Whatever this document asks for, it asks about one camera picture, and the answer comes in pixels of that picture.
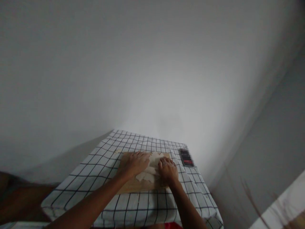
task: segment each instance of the tablecloth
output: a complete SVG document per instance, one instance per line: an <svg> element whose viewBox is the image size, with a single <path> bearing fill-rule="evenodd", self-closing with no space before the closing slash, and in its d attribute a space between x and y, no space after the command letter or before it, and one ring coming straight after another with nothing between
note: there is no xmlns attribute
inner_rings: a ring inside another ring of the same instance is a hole
<svg viewBox="0 0 305 229"><path fill-rule="evenodd" d="M184 191L201 217L206 219L207 226L213 229L223 228L218 208L198 168L183 166L179 155L181 148L186 149L187 145L114 130L51 192L41 207L52 220L55 220L109 181L118 170L123 152L156 151L170 154L177 165L179 181ZM182 225L169 188L115 195L93 226L148 226L165 222Z"/></svg>

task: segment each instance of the table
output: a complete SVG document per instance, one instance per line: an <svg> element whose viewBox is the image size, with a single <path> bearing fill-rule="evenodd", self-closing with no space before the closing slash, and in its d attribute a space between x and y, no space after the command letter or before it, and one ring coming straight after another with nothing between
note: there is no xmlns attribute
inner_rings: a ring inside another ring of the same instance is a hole
<svg viewBox="0 0 305 229"><path fill-rule="evenodd" d="M184 167L179 149L186 144L114 130L88 157L42 202L44 212L55 220L117 172L122 152L156 151L169 153L178 168L184 191L207 226L223 228L223 221L204 180L195 167ZM94 227L149 226L156 223L181 224L171 190L154 190L115 195L94 222Z"/></svg>

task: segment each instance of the finger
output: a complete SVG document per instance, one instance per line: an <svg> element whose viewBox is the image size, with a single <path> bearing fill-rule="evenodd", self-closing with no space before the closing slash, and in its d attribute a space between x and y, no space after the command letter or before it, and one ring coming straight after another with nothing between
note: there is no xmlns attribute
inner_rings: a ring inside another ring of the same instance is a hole
<svg viewBox="0 0 305 229"><path fill-rule="evenodd" d="M160 158L160 161L162 162L163 165L166 164L166 160L164 157Z"/></svg>
<svg viewBox="0 0 305 229"><path fill-rule="evenodd" d="M161 160L159 161L158 166L159 166L159 169L162 169L162 168L163 168L163 164L162 164L162 161L161 161Z"/></svg>
<svg viewBox="0 0 305 229"><path fill-rule="evenodd" d="M144 153L144 157L145 157L145 158L149 158L149 157L150 157L150 154Z"/></svg>

